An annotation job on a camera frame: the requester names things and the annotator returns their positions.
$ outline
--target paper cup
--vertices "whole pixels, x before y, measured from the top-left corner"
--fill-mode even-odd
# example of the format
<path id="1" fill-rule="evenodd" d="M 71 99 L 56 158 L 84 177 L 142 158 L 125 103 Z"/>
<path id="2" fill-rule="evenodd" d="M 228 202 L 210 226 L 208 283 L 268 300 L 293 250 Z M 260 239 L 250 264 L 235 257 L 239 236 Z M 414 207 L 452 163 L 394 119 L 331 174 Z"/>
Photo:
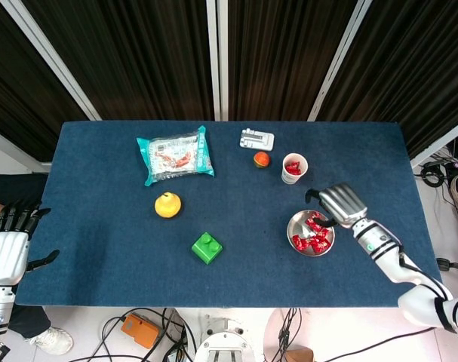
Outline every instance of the paper cup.
<path id="1" fill-rule="evenodd" d="M 299 169 L 301 170 L 300 175 L 291 175 L 286 171 L 286 165 L 292 164 L 293 162 L 299 162 Z M 300 155 L 299 153 L 290 153 L 284 160 L 282 161 L 282 181 L 287 183 L 288 185 L 292 185 L 297 182 L 304 174 L 307 172 L 309 168 L 306 159 Z"/>

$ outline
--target plastic package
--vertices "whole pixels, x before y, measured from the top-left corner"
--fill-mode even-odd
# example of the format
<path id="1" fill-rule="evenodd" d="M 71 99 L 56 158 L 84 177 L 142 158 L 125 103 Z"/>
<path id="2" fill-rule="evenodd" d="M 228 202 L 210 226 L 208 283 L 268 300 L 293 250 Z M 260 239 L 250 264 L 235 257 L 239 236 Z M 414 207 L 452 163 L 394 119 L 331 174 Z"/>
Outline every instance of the plastic package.
<path id="1" fill-rule="evenodd" d="M 145 186 L 194 173 L 214 176 L 204 126 L 193 133 L 153 140 L 137 138 L 137 142 L 148 168 Z"/>

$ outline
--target green lego brick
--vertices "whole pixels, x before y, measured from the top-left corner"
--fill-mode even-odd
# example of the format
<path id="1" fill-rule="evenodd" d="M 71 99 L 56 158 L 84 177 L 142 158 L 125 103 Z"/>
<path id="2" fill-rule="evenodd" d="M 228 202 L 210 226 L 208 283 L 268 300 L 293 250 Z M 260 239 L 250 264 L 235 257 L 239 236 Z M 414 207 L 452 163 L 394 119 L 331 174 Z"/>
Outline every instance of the green lego brick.
<path id="1" fill-rule="evenodd" d="M 207 265 L 215 259 L 222 249 L 222 245 L 220 245 L 208 232 L 203 233 L 195 244 L 192 245 L 192 251 Z"/>

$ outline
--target table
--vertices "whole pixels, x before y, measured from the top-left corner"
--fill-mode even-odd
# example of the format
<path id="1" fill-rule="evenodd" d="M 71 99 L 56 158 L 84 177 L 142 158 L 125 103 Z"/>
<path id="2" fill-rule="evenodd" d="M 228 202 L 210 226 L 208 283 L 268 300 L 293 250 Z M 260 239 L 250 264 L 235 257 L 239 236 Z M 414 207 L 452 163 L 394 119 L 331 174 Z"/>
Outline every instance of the table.
<path id="1" fill-rule="evenodd" d="M 215 177 L 185 176 L 143 185 L 136 137 L 207 128 Z M 274 133 L 269 168 L 238 145 L 249 127 Z M 281 181 L 289 152 L 309 161 L 296 184 Z M 308 188 L 347 182 L 368 216 L 392 230 L 409 257 L 439 278 L 422 206 L 397 124 L 336 122 L 103 121 L 64 124 L 43 202 L 51 213 L 32 239 L 30 259 L 59 249 L 29 273 L 17 302 L 28 305 L 174 307 L 396 306 L 411 286 L 392 284 L 348 230 L 318 258 L 295 252 L 288 220 Z M 155 214 L 165 191 L 183 199 L 175 219 Z M 191 250 L 203 232 L 224 247 L 205 265 Z"/>

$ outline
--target stainless steel bowl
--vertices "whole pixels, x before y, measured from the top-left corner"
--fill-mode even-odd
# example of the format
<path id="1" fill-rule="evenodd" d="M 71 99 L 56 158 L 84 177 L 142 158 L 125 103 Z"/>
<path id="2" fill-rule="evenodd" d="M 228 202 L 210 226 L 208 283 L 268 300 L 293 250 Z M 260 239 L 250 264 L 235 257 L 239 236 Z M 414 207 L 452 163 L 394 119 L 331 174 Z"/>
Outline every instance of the stainless steel bowl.
<path id="1" fill-rule="evenodd" d="M 329 234 L 327 234 L 326 239 L 331 243 L 329 248 L 324 251 L 323 253 L 316 254 L 311 247 L 307 247 L 305 250 L 298 250 L 296 249 L 296 245 L 294 245 L 292 241 L 292 237 L 294 235 L 299 235 L 301 238 L 310 238 L 311 236 L 316 235 L 316 233 L 311 230 L 311 228 L 306 224 L 306 220 L 317 213 L 315 210 L 303 210 L 297 213 L 296 215 L 292 216 L 287 224 L 287 239 L 289 240 L 289 244 L 294 248 L 295 251 L 301 253 L 306 256 L 321 256 L 326 254 L 334 245 L 334 228 L 329 229 Z M 327 220 L 325 215 L 321 214 L 321 219 Z"/>

